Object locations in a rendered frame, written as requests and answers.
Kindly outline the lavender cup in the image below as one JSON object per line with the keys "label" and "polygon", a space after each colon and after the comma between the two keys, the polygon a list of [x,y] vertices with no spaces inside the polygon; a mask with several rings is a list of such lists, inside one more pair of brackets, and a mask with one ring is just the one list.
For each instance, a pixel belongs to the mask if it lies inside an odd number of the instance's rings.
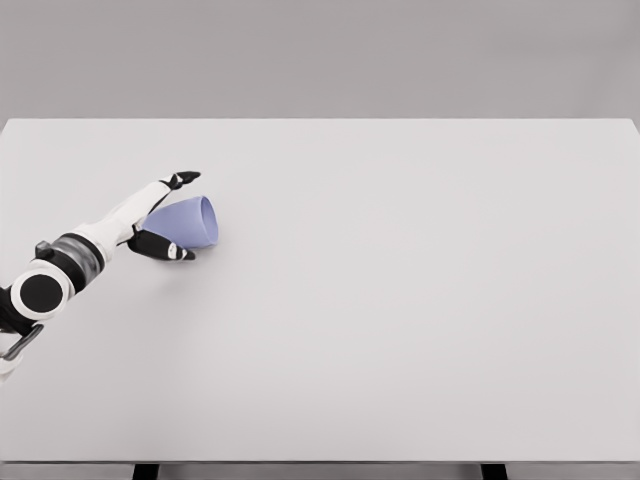
{"label": "lavender cup", "polygon": [[219,241],[216,214],[206,196],[192,197],[156,209],[146,217],[142,229],[186,249],[207,248]]}

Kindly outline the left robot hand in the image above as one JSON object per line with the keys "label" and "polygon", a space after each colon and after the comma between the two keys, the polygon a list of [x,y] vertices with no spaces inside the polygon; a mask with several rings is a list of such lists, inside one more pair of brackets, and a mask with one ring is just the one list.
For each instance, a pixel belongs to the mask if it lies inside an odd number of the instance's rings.
{"label": "left robot hand", "polygon": [[104,221],[114,246],[127,244],[139,255],[162,261],[192,261],[193,251],[180,246],[168,238],[143,230],[140,224],[173,191],[192,183],[201,175],[197,171],[180,171],[156,180],[129,196],[111,210]]}

